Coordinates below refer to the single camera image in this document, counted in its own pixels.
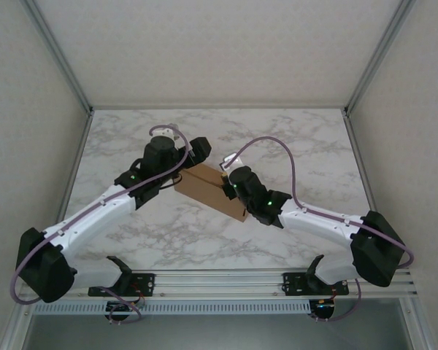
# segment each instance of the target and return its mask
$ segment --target white wall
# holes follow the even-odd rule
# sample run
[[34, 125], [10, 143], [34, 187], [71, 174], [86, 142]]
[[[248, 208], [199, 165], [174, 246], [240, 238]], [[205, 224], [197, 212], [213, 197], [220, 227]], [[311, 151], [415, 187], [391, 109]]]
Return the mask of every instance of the white wall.
[[168, 109], [343, 106], [399, 0], [37, 2], [94, 106]]
[[20, 235], [55, 220], [84, 119], [19, 1], [0, 0], [0, 336]]
[[417, 1], [352, 120], [378, 209], [416, 253], [438, 338], [438, 1]]

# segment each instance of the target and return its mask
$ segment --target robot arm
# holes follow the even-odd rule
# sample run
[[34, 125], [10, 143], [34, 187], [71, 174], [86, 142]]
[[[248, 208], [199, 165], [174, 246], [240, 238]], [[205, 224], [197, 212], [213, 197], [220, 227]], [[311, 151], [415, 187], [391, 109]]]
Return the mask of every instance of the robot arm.
[[316, 257], [306, 273], [305, 281], [302, 281], [307, 284], [303, 287], [309, 287], [318, 294], [325, 286], [358, 277], [379, 287], [387, 287], [391, 283], [403, 254], [402, 249], [354, 225], [368, 226], [402, 244], [400, 237], [381, 214], [370, 211], [360, 217], [305, 203], [302, 203], [303, 207], [297, 206], [291, 195], [267, 190], [239, 157], [229, 165], [234, 156], [224, 158], [221, 164], [228, 175], [223, 189], [230, 199], [238, 197], [262, 224], [303, 230], [345, 248], [342, 253]]
[[[131, 270], [123, 262], [109, 257], [97, 263], [82, 263], [75, 256], [108, 225], [136, 211], [159, 194], [163, 184], [175, 179], [182, 169], [202, 163], [210, 155], [211, 146], [205, 137], [192, 140], [190, 146], [185, 156], [186, 147], [175, 147], [172, 129], [154, 131], [143, 158], [135, 160], [100, 197], [43, 232], [31, 228], [21, 236], [17, 267], [36, 245], [53, 235], [55, 238], [32, 256], [19, 276], [46, 303], [61, 298], [71, 288], [116, 286], [117, 292], [123, 294], [131, 275]], [[182, 165], [169, 172], [183, 158]]]

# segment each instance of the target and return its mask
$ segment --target marble surface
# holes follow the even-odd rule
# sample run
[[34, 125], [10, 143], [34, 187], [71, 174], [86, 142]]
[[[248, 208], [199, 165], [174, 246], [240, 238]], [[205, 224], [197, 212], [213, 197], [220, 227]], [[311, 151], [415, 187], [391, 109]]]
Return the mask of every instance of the marble surface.
[[[142, 156], [150, 127], [165, 123], [178, 124], [189, 139], [206, 136], [212, 153], [205, 163], [217, 169], [247, 141], [276, 136], [293, 152], [303, 201], [348, 214], [368, 210], [339, 110], [178, 109], [97, 111], [67, 214], [103, 193]], [[290, 162], [278, 144], [257, 143], [242, 160], [268, 188], [291, 191]], [[79, 257], [116, 255], [133, 269], [283, 268], [307, 267], [317, 254], [340, 249], [305, 232], [264, 226], [252, 216], [238, 222], [168, 189], [108, 227]]]

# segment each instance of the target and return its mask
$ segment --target white marble tabletop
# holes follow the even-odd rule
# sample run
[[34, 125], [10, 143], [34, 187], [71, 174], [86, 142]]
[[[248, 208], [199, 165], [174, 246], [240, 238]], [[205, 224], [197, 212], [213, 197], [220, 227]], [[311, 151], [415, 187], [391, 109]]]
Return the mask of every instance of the white marble tabletop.
[[[365, 214], [368, 203], [338, 109], [173, 109], [97, 111], [85, 145], [67, 216], [102, 194], [142, 157], [157, 124], [176, 123], [189, 138], [212, 145], [206, 164], [219, 169], [226, 155], [257, 136], [283, 140], [296, 161], [297, 193], [306, 203], [347, 214]], [[291, 191], [288, 156], [262, 141], [242, 156], [268, 189]], [[245, 222], [164, 190], [92, 240], [84, 260], [116, 255], [132, 269], [307, 267], [317, 254], [340, 248], [297, 230]]]

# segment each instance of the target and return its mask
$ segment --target brown cardboard box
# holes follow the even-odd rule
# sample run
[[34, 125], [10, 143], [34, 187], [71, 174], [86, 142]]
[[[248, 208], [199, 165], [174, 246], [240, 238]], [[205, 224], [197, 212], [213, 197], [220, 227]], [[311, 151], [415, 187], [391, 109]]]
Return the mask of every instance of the brown cardboard box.
[[204, 164], [180, 172], [182, 181], [174, 186], [175, 190], [188, 197], [206, 204], [221, 213], [244, 222], [247, 211], [238, 198], [230, 201], [221, 188], [221, 172]]

